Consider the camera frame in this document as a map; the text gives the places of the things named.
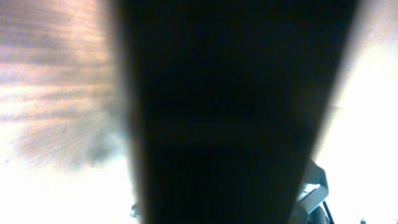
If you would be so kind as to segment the Galaxy smartphone with bronze screen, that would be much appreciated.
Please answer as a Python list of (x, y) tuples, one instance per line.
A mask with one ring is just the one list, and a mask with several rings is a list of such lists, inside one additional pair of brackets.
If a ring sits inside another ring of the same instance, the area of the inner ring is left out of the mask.
[(359, 1), (111, 1), (144, 223), (287, 223)]

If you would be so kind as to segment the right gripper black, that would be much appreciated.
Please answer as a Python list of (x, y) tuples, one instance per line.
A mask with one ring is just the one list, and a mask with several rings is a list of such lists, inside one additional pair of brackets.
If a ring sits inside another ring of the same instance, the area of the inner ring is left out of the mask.
[(329, 224), (328, 212), (322, 208), (328, 194), (325, 171), (310, 159), (289, 218), (289, 224)]

